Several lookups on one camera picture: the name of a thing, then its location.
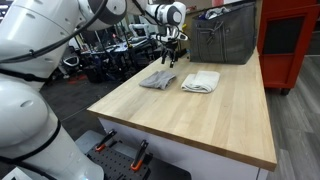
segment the gray bag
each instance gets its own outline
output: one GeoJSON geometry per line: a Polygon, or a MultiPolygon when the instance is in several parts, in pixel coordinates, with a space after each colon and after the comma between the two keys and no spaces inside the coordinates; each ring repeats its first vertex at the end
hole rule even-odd
{"type": "Polygon", "coordinates": [[[245,64],[255,47],[255,3],[210,20],[193,18],[191,62],[245,64]]]}

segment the wooden table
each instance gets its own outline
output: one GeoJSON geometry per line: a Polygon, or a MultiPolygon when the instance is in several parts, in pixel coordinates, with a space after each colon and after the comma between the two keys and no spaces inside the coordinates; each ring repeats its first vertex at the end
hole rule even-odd
{"type": "Polygon", "coordinates": [[[228,168],[223,173],[229,172],[226,176],[216,176],[222,179],[241,179],[241,175],[246,179],[251,178],[253,176],[246,176],[249,172],[255,172],[251,167],[258,171],[255,172],[254,179],[262,172],[259,179],[265,179],[265,170],[273,171],[276,167],[256,50],[246,65],[190,63],[187,59],[179,59],[174,68],[170,69],[168,63],[162,65],[160,60],[157,60],[88,110],[101,118],[106,130],[112,127],[125,131],[119,131],[119,134],[126,134],[124,138],[130,142],[139,144],[138,140],[132,140],[135,138],[133,135],[137,135],[160,143],[153,148],[155,154],[163,156],[166,161],[173,161],[177,166],[191,169],[193,179],[196,180],[212,179],[208,175],[221,166],[228,168]],[[148,89],[138,85],[140,81],[160,70],[170,71],[177,76],[166,90],[148,89]],[[221,74],[217,89],[210,94],[182,91],[180,86],[187,75],[196,74],[199,70],[217,71],[221,74]],[[164,141],[177,147],[163,147],[166,145],[164,141]],[[167,152],[158,152],[159,148],[170,153],[179,151],[179,148],[196,150],[170,155],[167,152]],[[188,162],[180,157],[177,162],[173,160],[177,159],[175,156],[191,159],[188,162]],[[196,159],[202,159],[200,164],[208,161],[210,163],[206,166],[212,165],[207,176],[202,176],[206,174],[203,167],[197,169],[195,166],[183,165],[187,162],[196,164],[196,159]]]}

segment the gray cloth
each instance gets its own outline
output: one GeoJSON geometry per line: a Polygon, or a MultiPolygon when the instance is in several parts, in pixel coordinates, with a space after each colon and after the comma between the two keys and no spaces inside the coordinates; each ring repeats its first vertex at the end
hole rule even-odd
{"type": "Polygon", "coordinates": [[[140,82],[140,86],[147,87],[147,88],[156,88],[156,89],[166,89],[172,79],[176,77],[174,74],[168,71],[157,71],[153,73],[148,78],[144,79],[140,82]]]}

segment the white towel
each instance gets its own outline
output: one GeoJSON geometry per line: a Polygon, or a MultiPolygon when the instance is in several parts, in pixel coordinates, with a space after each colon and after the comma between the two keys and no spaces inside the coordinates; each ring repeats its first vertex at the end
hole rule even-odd
{"type": "Polygon", "coordinates": [[[218,85],[220,73],[214,71],[199,71],[197,74],[189,74],[181,85],[182,90],[210,93],[218,85]]]}

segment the folded towel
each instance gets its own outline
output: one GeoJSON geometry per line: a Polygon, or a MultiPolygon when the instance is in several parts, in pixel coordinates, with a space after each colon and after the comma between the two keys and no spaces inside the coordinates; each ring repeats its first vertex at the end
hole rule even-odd
{"type": "Polygon", "coordinates": [[[150,77],[141,81],[139,85],[142,87],[164,90],[171,84],[171,81],[174,77],[176,76],[171,72],[157,71],[153,73],[150,77]]]}
{"type": "Polygon", "coordinates": [[[199,71],[197,74],[189,74],[181,85],[182,90],[210,93],[218,85],[220,73],[214,71],[199,71]]]}

